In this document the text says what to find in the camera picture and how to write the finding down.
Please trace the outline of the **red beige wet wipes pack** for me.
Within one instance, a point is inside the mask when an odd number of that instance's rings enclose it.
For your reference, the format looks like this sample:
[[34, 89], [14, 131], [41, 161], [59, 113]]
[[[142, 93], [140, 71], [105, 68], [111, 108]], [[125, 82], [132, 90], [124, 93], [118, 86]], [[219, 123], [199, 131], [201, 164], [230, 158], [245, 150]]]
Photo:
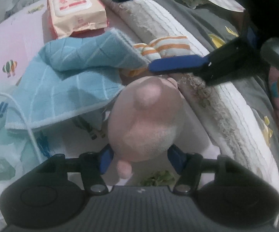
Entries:
[[47, 0], [47, 12], [53, 39], [108, 26], [105, 6], [101, 0]]

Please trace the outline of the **orange striped cloth toy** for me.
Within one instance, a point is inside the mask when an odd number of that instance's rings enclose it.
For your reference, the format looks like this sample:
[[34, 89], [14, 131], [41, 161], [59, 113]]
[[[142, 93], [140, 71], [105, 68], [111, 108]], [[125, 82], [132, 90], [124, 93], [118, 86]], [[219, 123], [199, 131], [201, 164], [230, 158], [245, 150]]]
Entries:
[[136, 43], [133, 47], [150, 62], [161, 58], [191, 54], [190, 42], [186, 36], [161, 37], [150, 43]]

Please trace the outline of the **light blue towel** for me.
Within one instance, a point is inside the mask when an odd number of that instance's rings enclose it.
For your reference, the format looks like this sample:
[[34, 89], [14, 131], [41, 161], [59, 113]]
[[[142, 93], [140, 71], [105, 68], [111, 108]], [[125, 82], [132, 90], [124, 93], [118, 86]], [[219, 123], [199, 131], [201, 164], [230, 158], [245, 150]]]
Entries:
[[41, 129], [82, 114], [99, 129], [102, 111], [123, 89], [120, 70], [149, 64], [133, 45], [117, 29], [95, 37], [67, 37], [46, 43], [13, 92], [6, 129]]

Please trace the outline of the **dark grey patterned blanket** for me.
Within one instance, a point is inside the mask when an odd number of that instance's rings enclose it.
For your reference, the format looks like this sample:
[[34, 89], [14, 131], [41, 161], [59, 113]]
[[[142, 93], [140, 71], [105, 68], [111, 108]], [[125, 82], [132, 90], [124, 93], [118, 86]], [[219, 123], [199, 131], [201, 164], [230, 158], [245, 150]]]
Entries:
[[251, 9], [240, 13], [242, 20], [213, 4], [192, 9], [175, 0], [154, 1], [193, 32], [209, 53], [155, 61], [149, 66], [152, 73], [191, 73], [208, 87], [233, 84], [250, 107], [275, 114], [268, 79], [271, 69], [279, 72], [279, 59], [269, 61], [260, 50], [267, 41], [279, 40], [279, 0], [254, 0]]

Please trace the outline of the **green floral scrunchie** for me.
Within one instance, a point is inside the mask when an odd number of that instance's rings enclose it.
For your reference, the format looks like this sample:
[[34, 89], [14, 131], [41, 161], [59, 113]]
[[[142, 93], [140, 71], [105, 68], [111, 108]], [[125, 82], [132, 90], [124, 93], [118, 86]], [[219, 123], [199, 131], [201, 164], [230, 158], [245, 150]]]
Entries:
[[141, 186], [171, 186], [176, 182], [175, 176], [168, 170], [156, 171], [141, 180]]

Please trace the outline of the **pink plush toy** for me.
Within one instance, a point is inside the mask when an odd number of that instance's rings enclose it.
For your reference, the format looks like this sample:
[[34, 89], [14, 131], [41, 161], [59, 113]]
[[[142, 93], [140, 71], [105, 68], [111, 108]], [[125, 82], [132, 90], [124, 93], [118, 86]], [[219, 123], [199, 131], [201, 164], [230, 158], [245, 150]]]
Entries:
[[183, 97], [173, 78], [147, 76], [127, 85], [108, 118], [108, 141], [121, 179], [132, 164], [153, 159], [173, 145], [184, 127]]

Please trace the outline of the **white plastic shopping bag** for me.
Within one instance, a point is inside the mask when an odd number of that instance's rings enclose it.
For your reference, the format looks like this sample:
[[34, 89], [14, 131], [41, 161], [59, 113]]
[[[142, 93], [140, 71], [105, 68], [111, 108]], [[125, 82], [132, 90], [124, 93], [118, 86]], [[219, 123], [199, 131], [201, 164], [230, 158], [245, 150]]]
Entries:
[[[3, 190], [50, 157], [47, 136], [42, 131], [12, 132], [5, 128], [11, 99], [0, 93], [0, 195]], [[6, 223], [0, 211], [0, 231]]]

